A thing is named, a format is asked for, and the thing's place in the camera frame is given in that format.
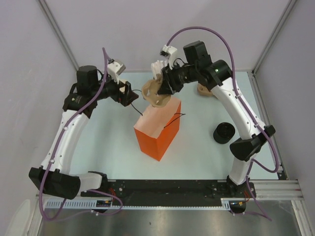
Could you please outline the brown pulp cup carrier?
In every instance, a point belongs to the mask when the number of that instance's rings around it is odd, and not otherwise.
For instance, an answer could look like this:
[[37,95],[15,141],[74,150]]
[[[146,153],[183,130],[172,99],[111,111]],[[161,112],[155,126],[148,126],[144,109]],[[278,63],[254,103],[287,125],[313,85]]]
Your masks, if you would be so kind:
[[158,90],[161,88],[163,77],[161,74],[157,74],[156,79],[148,80],[141,89],[143,98],[148,101],[153,107],[162,108],[167,105],[171,99],[171,95],[158,94]]

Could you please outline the orange paper bag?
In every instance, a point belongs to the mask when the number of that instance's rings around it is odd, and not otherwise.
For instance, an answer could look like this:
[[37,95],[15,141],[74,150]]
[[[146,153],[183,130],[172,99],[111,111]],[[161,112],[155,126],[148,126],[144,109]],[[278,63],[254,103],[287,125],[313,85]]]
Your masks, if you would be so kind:
[[140,150],[160,161],[180,129],[182,101],[171,97],[166,106],[149,105],[134,125]]

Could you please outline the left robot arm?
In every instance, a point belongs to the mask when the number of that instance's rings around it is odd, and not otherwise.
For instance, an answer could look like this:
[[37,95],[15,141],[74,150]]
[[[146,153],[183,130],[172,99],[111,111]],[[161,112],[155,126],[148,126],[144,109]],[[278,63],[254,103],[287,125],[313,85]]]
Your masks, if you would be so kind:
[[89,171],[71,176],[69,172],[74,150],[97,102],[111,98],[126,107],[139,97],[132,91],[130,82],[119,79],[125,68],[123,63],[114,60],[108,63],[105,72],[93,65],[79,67],[76,83],[64,100],[62,120],[53,144],[40,166],[29,171],[29,178],[41,193],[69,200],[90,189],[100,197],[108,193],[105,174]]

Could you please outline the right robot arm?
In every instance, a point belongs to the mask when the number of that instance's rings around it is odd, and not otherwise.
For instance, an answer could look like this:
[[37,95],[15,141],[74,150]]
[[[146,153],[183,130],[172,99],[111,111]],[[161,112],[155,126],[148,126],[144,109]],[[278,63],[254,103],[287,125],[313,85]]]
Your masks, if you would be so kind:
[[231,172],[227,177],[227,192],[232,197],[239,197],[245,191],[244,182],[250,161],[260,152],[267,138],[275,134],[272,125],[265,125],[256,118],[252,108],[241,94],[232,79],[232,70],[223,60],[213,62],[202,41],[196,41],[184,48],[187,63],[175,65],[177,49],[164,45],[160,55],[168,59],[161,70],[162,84],[159,95],[174,95],[180,92],[184,84],[199,82],[221,102],[232,118],[239,139],[230,144],[234,156]]

